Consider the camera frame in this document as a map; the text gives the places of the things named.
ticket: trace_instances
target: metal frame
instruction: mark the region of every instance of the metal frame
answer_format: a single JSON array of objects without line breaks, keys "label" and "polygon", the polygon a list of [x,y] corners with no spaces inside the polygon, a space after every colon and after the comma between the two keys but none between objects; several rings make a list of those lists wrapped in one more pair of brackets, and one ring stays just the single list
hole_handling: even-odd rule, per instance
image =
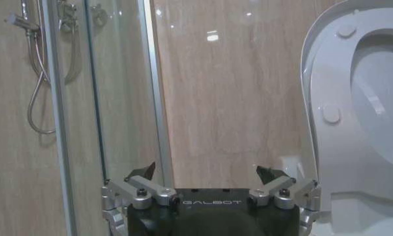
[{"label": "metal frame", "polygon": [[67,160],[67,142],[65,129],[65,112],[63,112],[63,79],[61,80],[59,71],[59,44],[58,44],[58,16],[57,1],[41,0],[43,11],[43,24],[46,35],[46,51],[49,64],[49,79],[51,91],[53,118],[55,124],[57,153],[59,161],[59,178],[62,189],[62,205],[65,214],[66,235],[75,236],[75,216],[73,204],[73,189],[70,182],[70,168]]},{"label": "metal frame", "polygon": [[158,150],[159,150],[159,162],[161,162],[161,173],[163,179],[163,186],[173,187],[173,168],[170,159],[170,145],[169,145],[169,134],[166,124],[166,114],[163,108],[163,95],[161,85],[161,73],[158,63],[158,47],[157,47],[157,32],[154,20],[154,5],[153,0],[138,0],[138,7],[143,7],[145,25],[146,28],[146,40],[149,49],[150,69],[151,69],[151,82],[153,82],[153,99],[157,119],[157,136],[158,136]]}]

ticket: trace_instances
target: glass panel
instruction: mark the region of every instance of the glass panel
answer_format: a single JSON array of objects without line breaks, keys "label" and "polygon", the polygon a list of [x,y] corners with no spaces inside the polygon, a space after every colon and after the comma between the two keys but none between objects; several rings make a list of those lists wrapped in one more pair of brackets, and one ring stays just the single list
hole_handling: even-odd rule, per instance
[{"label": "glass panel", "polygon": [[55,38],[47,49],[58,58],[49,73],[58,78],[57,137],[69,168],[73,234],[101,236],[109,232],[101,217],[102,180],[122,179],[155,162],[153,179],[162,183],[143,3],[43,2],[53,21],[49,37]]},{"label": "glass panel", "polygon": [[95,98],[107,178],[157,163],[157,123],[142,1],[87,0]]}]

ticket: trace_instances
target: metal bracket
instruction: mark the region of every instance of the metal bracket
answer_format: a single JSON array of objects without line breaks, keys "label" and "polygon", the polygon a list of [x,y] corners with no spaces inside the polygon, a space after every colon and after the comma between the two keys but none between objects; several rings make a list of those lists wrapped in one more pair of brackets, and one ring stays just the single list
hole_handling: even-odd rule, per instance
[{"label": "metal bracket", "polygon": [[262,207],[267,205],[269,198],[274,196],[279,189],[287,188],[293,185],[294,180],[287,176],[281,176],[266,183],[262,188],[249,190],[249,199],[254,206]]},{"label": "metal bracket", "polygon": [[317,188],[317,182],[311,179],[303,179],[274,193],[274,205],[279,209],[293,209],[297,204],[301,208],[318,210],[319,202],[311,198],[313,195],[318,199],[319,187]]},{"label": "metal bracket", "polygon": [[279,209],[299,208],[299,236],[307,236],[311,224],[318,218],[321,188],[317,181],[281,176],[266,183],[259,189],[249,190],[249,200],[255,207],[266,206],[273,198],[274,206]]},{"label": "metal bracket", "polygon": [[126,207],[147,209],[151,206],[153,198],[162,206],[174,206],[178,203],[175,190],[165,188],[141,176],[131,176],[127,182],[105,182],[101,188],[102,216],[109,222],[110,232],[114,236],[126,236],[127,229],[123,221]]},{"label": "metal bracket", "polygon": [[150,195],[155,199],[158,205],[169,206],[174,203],[174,199],[177,196],[175,190],[173,188],[166,188],[141,176],[133,176],[129,178],[127,183],[138,188],[143,188],[149,191]]},{"label": "metal bracket", "polygon": [[113,236],[127,236],[127,229],[123,216],[117,209],[102,211],[103,219],[109,222],[109,228]]}]

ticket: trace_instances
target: white toilet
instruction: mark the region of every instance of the white toilet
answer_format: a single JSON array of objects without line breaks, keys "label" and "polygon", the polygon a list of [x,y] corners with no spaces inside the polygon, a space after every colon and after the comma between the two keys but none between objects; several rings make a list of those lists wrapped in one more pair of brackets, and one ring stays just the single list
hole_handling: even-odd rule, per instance
[{"label": "white toilet", "polygon": [[282,160],[321,185],[313,236],[393,236],[393,0],[347,0],[306,36],[301,83],[314,158]]}]

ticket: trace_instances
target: chrome pipe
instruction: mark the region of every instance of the chrome pipe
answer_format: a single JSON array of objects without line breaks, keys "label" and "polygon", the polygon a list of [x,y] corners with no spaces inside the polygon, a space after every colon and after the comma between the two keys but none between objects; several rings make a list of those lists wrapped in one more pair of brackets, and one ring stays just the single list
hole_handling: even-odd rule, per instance
[{"label": "chrome pipe", "polygon": [[21,4],[21,17],[27,21],[30,20],[29,0],[19,0],[19,4]]}]

